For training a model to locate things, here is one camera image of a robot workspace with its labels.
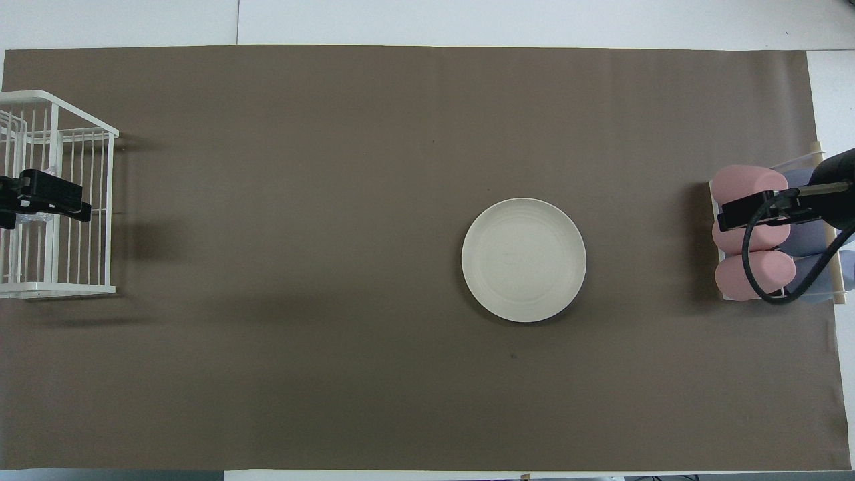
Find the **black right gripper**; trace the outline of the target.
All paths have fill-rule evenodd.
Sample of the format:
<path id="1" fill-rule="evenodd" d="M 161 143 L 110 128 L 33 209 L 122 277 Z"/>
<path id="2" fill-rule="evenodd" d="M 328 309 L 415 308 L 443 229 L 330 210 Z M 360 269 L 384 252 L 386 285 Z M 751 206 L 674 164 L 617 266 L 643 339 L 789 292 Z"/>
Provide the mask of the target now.
<path id="1" fill-rule="evenodd" d="M 718 229 L 729 232 L 747 228 L 755 216 L 756 227 L 779 227 L 814 221 L 814 211 L 801 204 L 798 194 L 797 189 L 764 190 L 721 205 Z"/>

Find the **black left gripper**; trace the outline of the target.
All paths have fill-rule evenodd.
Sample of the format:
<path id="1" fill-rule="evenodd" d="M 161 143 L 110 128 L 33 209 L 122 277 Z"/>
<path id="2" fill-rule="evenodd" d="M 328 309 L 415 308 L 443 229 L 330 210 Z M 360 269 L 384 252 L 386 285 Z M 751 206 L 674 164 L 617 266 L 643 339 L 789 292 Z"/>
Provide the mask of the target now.
<path id="1" fill-rule="evenodd" d="M 34 168 L 18 178 L 1 177 L 1 228 L 16 228 L 19 215 L 61 215 L 91 222 L 92 206 L 83 201 L 83 188 Z"/>

